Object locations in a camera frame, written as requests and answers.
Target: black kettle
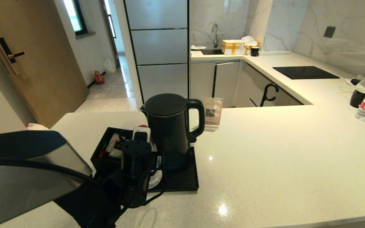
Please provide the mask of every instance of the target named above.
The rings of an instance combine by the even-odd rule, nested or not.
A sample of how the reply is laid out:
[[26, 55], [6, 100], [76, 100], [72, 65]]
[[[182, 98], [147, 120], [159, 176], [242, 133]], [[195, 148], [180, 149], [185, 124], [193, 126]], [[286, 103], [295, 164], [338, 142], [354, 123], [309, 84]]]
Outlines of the black kettle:
[[[198, 109], [199, 126], [189, 131], [189, 112]], [[145, 113], [151, 137], [161, 153], [161, 166], [175, 170], [183, 166], [188, 159], [190, 143], [204, 132], [205, 113], [200, 100], [185, 99], [177, 94], [164, 93], [149, 98], [141, 108]]]

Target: electrical outlet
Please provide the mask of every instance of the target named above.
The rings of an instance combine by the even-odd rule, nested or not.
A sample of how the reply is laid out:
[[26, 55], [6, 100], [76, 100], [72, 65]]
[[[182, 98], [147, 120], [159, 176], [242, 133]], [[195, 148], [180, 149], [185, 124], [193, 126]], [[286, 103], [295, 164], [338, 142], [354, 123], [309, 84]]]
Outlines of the electrical outlet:
[[336, 27], [328, 26], [326, 28], [325, 34], [323, 36], [328, 37], [328, 38], [332, 38], [333, 33], [335, 33], [335, 29], [336, 29]]

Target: marble backsplash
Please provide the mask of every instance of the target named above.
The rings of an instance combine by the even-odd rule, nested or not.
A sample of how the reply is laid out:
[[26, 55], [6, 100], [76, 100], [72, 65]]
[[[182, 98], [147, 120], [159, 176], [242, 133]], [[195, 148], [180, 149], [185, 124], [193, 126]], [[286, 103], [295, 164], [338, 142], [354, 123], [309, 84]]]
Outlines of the marble backsplash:
[[309, 0], [274, 0], [262, 43], [264, 52], [292, 51]]
[[[323, 37], [327, 26], [333, 38]], [[310, 0], [294, 52], [365, 75], [365, 0]]]
[[250, 0], [244, 31], [245, 36], [252, 36], [255, 40], [264, 43], [272, 4], [273, 0]]
[[249, 0], [191, 0], [191, 44], [213, 47], [214, 23], [218, 24], [218, 40], [241, 39], [245, 30]]

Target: cabinet door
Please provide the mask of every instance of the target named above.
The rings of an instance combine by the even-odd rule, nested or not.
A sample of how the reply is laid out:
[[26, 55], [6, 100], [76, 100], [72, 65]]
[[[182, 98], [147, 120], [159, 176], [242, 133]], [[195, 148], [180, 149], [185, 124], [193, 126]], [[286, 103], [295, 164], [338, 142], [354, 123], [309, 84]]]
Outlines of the cabinet door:
[[[246, 73], [251, 78], [251, 81], [253, 82], [253, 87], [250, 91], [251, 94], [250, 97], [257, 106], [260, 106], [265, 86], [274, 82], [270, 81], [266, 76], [258, 72], [248, 63], [243, 65], [243, 69], [244, 71], [246, 71]], [[263, 105], [264, 107], [288, 105], [288, 102], [290, 101], [290, 96], [280, 87], [278, 92], [275, 92], [274, 87], [272, 86], [268, 87], [267, 97], [268, 98], [276, 97], [276, 98], [274, 101], [265, 101]]]
[[223, 108], [232, 107], [239, 62], [216, 64], [214, 97], [223, 98]]
[[137, 65], [188, 62], [187, 29], [131, 31]]
[[245, 70], [242, 71], [242, 75], [240, 76], [237, 97], [236, 97], [236, 108], [243, 108], [243, 107], [255, 107], [255, 104], [250, 99], [251, 93], [254, 87], [253, 80], [250, 76], [246, 73]]
[[191, 63], [191, 98], [212, 97], [214, 62]]
[[143, 99], [161, 93], [188, 98], [188, 64], [138, 66]]
[[188, 27], [186, 0], [127, 0], [125, 4], [131, 30]]
[[304, 105], [301, 102], [299, 102], [297, 99], [291, 96], [290, 102], [288, 102], [288, 105]]

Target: hallway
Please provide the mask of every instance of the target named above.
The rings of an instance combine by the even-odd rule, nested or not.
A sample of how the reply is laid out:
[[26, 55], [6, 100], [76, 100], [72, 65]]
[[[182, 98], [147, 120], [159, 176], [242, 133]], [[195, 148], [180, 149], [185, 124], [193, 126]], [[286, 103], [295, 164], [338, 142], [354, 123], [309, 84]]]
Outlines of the hallway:
[[125, 54], [119, 54], [120, 67], [104, 74], [104, 84], [93, 84], [87, 100], [74, 112], [135, 111], [135, 92], [130, 79]]

